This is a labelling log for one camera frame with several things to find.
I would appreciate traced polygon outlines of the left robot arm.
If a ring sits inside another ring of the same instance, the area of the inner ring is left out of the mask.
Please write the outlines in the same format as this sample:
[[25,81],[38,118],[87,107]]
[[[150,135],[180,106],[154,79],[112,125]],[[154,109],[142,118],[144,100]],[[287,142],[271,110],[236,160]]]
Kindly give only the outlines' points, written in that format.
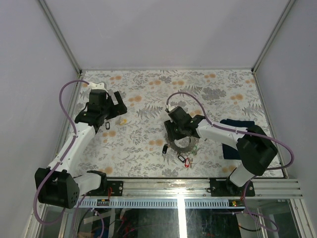
[[120,92],[116,91],[111,97],[106,90],[91,90],[88,102],[74,120],[74,133],[48,167],[35,172],[37,191],[34,203],[71,209],[80,196],[108,194],[106,173],[89,170],[76,176],[75,169],[84,150],[105,121],[126,113],[127,107]]

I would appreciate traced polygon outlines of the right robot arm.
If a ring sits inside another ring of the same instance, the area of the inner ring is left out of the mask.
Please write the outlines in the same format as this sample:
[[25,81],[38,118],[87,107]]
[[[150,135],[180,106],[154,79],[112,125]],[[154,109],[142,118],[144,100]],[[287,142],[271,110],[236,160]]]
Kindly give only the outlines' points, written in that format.
[[179,106],[167,113],[170,120],[165,121],[164,126],[169,141],[174,142],[185,137],[211,139],[238,152],[241,164],[231,172],[223,187],[230,195],[238,195],[247,181],[263,175],[277,155],[276,146],[257,125],[236,128],[212,123],[205,116],[191,117]]

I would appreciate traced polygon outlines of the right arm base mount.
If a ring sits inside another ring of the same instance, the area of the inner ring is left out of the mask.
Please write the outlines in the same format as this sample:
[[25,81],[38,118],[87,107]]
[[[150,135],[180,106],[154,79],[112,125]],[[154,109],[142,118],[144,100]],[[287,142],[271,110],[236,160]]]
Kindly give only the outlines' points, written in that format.
[[255,197],[255,189],[251,181],[238,187],[228,178],[210,178],[209,180],[212,197]]

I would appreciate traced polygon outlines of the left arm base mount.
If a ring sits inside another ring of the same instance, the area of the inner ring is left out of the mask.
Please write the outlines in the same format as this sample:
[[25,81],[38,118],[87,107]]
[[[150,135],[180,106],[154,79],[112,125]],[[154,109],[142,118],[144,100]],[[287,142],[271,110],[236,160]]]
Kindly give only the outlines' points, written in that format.
[[99,188],[91,189],[86,191],[84,189],[84,195],[87,196],[103,196],[103,197],[121,197],[123,195],[124,182],[120,180],[108,180],[101,182]]

